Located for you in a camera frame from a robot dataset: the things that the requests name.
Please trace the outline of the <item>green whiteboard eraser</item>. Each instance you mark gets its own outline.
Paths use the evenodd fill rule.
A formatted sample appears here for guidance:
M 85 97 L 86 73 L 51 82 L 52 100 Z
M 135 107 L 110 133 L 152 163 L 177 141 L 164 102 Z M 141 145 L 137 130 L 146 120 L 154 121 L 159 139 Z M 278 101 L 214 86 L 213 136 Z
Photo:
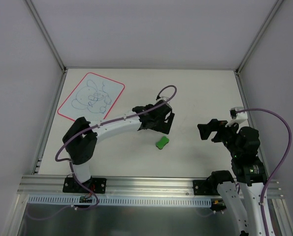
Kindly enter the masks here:
M 166 136 L 161 137 L 159 141 L 156 142 L 156 147 L 162 150 L 169 143 L 169 138 Z

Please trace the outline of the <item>pink framed whiteboard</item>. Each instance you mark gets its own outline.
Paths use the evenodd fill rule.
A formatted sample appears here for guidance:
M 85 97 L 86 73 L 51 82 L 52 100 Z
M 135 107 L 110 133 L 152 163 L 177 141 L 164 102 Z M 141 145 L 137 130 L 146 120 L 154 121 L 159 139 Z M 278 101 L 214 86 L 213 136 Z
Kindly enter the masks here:
M 123 83 L 89 72 L 57 109 L 58 115 L 75 121 L 105 119 L 125 90 Z

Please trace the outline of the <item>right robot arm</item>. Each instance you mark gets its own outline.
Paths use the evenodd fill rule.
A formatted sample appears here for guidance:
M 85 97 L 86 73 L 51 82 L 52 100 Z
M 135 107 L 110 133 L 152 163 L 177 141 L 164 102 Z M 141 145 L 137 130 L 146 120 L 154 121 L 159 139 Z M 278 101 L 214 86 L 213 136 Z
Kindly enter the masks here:
M 231 155 L 229 171 L 213 171 L 207 179 L 211 193 L 220 195 L 234 223 L 237 236 L 268 236 L 261 209 L 262 188 L 267 182 L 263 163 L 258 157 L 259 132 L 251 127 L 229 125 L 225 120 L 212 119 L 207 124 L 197 125 L 202 140 L 212 132 L 214 143 L 222 143 Z

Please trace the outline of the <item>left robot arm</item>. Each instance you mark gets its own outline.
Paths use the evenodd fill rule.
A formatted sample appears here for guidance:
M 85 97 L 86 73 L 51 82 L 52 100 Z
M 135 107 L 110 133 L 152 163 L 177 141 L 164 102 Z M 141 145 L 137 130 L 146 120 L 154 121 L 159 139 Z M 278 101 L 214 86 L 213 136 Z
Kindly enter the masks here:
M 69 154 L 72 173 L 76 179 L 74 186 L 80 192 L 91 188 L 89 160 L 96 145 L 125 132 L 152 130 L 168 135 L 175 113 L 172 107 L 159 100 L 156 104 L 136 106 L 122 117 L 92 125 L 84 117 L 78 118 L 63 136 L 63 149 Z

